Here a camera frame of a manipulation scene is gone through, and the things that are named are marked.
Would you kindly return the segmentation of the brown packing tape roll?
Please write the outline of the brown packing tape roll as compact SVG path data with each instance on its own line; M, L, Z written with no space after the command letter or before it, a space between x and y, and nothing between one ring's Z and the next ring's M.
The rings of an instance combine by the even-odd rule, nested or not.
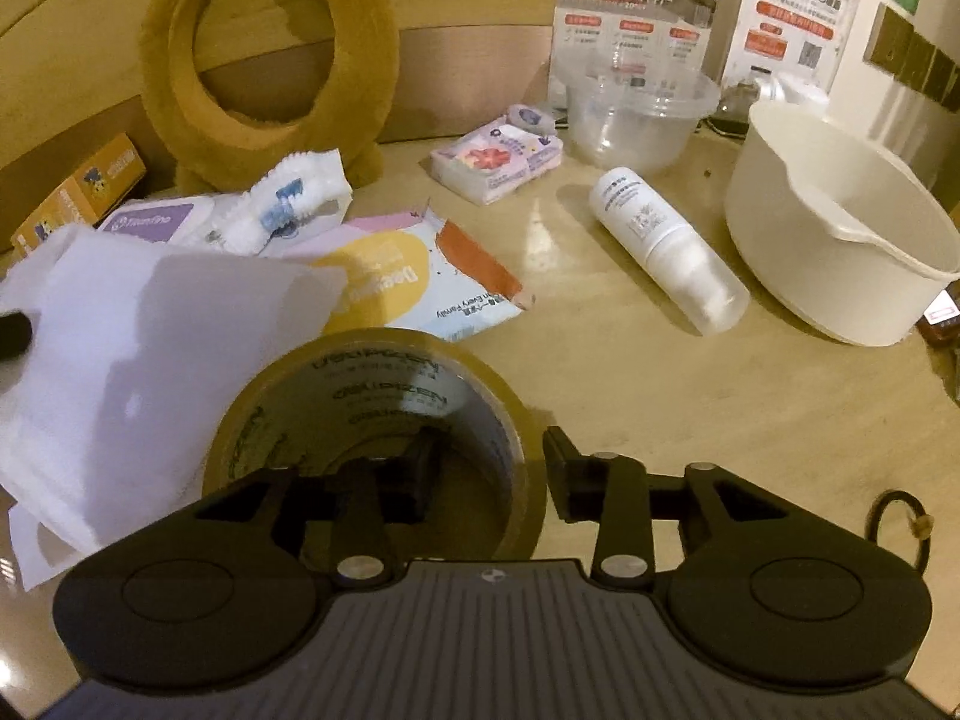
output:
M264 466L325 476L357 458L381 465L425 427L444 436L443 483L423 522L387 527L398 555L532 556L547 499L534 418L480 359L413 330L335 333L272 362L221 420L202 489Z

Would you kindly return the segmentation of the white tissue sheet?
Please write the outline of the white tissue sheet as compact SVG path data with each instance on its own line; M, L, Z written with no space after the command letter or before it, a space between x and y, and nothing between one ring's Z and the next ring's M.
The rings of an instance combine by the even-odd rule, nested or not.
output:
M197 499L239 392L319 337L347 284L309 266L67 226L2 281L32 340L2 366L2 486L34 589Z

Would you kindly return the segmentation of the white printed baby diaper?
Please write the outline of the white printed baby diaper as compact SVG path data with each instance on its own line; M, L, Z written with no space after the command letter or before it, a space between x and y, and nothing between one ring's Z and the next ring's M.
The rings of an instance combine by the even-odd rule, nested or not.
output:
M352 200L338 149L291 153L224 210L213 211L182 243L190 249L255 257L285 229L317 220L324 229L337 226Z

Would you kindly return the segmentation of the Titanfine diaper pack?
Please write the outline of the Titanfine diaper pack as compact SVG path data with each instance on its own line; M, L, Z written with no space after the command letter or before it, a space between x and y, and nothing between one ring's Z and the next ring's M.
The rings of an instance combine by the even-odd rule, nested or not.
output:
M122 203L98 226L99 232L148 242L199 249L210 247L213 224L241 201L237 193L132 200Z

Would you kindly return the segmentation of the white cosmetic bottle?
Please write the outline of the white cosmetic bottle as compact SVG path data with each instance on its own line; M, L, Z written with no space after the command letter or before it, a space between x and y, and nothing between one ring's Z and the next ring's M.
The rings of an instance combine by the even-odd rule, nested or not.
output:
M702 335L742 319L750 291L700 233L630 167L602 174L589 208Z

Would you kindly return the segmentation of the pink yellow wipes packet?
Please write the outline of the pink yellow wipes packet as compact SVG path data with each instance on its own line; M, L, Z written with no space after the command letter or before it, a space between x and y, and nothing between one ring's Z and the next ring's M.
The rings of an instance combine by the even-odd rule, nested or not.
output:
M355 218L293 245L285 257L347 273L327 335L405 328L457 341L534 304L511 271L430 210Z

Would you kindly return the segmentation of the small pink tissue pack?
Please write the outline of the small pink tissue pack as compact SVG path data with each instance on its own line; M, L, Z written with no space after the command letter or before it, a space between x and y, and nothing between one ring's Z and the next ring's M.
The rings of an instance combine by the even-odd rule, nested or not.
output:
M505 114L430 154L435 181L476 205L501 200L563 162L555 119L515 104Z

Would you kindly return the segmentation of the brown plush crescent pillow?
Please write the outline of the brown plush crescent pillow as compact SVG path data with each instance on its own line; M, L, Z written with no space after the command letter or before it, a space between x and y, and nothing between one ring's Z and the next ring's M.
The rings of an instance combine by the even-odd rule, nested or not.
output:
M174 161L182 190L236 192L281 158L335 149L348 181L364 187L384 171L381 135L394 104L400 32L392 0L275 0L270 16L244 16L231 46L256 62L225 106L205 86L195 43L213 0L151 0L139 36L143 109ZM304 114L291 117L267 94L291 82L291 39L319 37L331 49L325 82Z

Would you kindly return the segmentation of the orange bricks toy box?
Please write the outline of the orange bricks toy box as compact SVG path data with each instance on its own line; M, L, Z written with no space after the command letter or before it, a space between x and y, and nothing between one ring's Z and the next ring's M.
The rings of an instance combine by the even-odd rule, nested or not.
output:
M11 234L11 247L20 255L28 255L59 227L98 224L145 174L139 150L127 133L119 133L84 160L29 213Z

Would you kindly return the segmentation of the clear plastic bowl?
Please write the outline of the clear plastic bowl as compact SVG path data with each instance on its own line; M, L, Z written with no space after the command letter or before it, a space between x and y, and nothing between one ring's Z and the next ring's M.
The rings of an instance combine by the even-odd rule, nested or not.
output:
M594 166L641 176L675 164L698 124L715 112L721 88L682 62L630 60L619 50L565 54L568 142Z

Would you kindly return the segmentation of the grey hotel advertising sign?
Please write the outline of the grey hotel advertising sign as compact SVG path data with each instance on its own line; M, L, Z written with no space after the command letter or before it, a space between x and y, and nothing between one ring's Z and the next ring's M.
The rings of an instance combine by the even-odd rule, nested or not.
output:
M703 68L718 0L555 0L548 104L568 107L566 78L585 65L636 86L685 86Z

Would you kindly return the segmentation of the white QR code sign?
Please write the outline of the white QR code sign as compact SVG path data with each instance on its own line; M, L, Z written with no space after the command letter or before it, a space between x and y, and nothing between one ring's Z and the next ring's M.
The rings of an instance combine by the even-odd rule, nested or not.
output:
M857 7L859 0L740 0L721 83L736 85L761 68L828 93Z

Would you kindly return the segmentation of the brass wall switch panel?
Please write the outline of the brass wall switch panel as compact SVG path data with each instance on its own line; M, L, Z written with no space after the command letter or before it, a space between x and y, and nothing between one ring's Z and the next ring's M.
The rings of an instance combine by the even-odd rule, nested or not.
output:
M889 5L875 10L864 62L952 114L958 112L958 62Z

